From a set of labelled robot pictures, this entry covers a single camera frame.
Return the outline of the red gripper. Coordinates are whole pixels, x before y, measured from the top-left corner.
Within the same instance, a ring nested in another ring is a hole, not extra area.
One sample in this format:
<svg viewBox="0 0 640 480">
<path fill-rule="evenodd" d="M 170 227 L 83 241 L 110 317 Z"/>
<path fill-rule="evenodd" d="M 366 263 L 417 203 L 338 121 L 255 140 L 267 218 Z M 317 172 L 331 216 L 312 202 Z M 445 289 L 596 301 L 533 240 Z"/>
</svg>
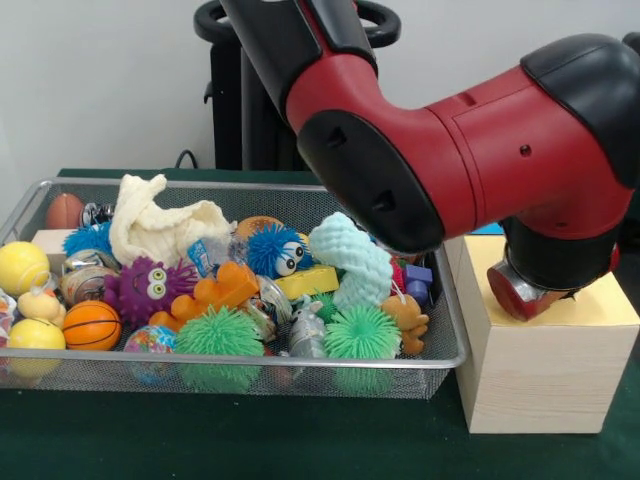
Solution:
<svg viewBox="0 0 640 480">
<path fill-rule="evenodd" d="M 570 290 L 548 290 L 525 280 L 511 265 L 509 246 L 502 259 L 488 269 L 488 282 L 499 305 L 514 319 L 527 322 L 548 310 L 552 304 L 573 299 L 588 285 Z"/>
</svg>

